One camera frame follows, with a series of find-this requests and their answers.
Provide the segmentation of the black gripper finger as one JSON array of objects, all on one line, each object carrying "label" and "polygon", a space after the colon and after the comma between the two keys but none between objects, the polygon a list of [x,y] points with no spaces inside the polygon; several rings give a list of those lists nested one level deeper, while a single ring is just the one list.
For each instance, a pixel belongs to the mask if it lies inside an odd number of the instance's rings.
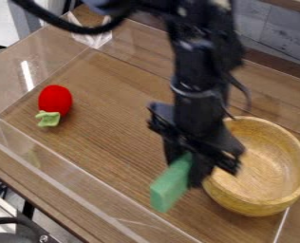
[{"label": "black gripper finger", "polygon": [[213,173],[216,166],[212,157],[201,154],[192,155],[192,165],[188,174],[188,187],[200,188],[204,179]]},{"label": "black gripper finger", "polygon": [[162,139],[162,143],[167,164],[171,165],[177,159],[183,158],[189,153],[188,141],[183,137],[167,137]]}]

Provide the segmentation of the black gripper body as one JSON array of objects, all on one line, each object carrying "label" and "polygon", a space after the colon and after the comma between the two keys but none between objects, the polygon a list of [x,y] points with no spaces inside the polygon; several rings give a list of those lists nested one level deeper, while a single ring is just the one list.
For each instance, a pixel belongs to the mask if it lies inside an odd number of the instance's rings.
[{"label": "black gripper body", "polygon": [[213,158],[216,166],[233,176],[237,174],[245,152],[224,122],[229,115],[228,84],[216,84],[205,90],[189,90],[173,84],[175,104],[150,103],[149,128],[167,137],[183,137],[193,154]]}]

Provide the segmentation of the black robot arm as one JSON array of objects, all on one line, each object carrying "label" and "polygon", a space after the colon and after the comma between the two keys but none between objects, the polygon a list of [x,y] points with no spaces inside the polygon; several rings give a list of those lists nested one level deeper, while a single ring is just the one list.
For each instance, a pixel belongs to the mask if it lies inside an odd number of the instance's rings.
[{"label": "black robot arm", "polygon": [[149,128],[162,136],[167,161],[191,154],[188,185],[197,187],[215,168],[239,172],[245,147],[225,124],[229,91],[247,87],[232,70],[243,64],[235,3],[227,0],[84,0],[93,11],[110,15],[110,25],[133,12],[161,16],[175,53],[171,88],[175,103],[149,105]]}]

